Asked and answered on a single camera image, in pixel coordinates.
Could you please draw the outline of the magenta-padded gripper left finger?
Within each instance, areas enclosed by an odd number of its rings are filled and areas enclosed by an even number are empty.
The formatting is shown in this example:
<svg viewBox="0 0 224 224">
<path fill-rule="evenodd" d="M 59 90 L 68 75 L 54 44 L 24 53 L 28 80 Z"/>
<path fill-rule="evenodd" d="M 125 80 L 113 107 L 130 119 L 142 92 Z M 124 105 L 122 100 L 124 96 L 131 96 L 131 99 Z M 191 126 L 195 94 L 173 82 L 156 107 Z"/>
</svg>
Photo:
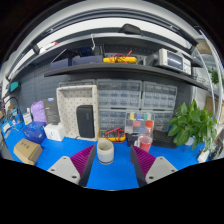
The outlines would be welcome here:
<svg viewBox="0 0 224 224">
<path fill-rule="evenodd" d="M 96 147 L 89 146 L 71 157 L 62 156 L 48 171 L 74 184 L 85 187 L 88 183 Z"/>
</svg>

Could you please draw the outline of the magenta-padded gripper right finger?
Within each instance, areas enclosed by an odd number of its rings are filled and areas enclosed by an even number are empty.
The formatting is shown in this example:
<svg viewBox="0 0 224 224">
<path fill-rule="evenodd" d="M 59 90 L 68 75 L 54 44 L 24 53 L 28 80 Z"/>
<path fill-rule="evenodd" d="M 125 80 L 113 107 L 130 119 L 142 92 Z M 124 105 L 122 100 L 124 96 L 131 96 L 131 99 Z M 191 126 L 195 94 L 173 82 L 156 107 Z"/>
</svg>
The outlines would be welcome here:
<svg viewBox="0 0 224 224">
<path fill-rule="evenodd" d="M 131 147 L 130 155 L 140 187 L 153 183 L 177 171 L 165 157 L 154 157 L 137 146 Z"/>
</svg>

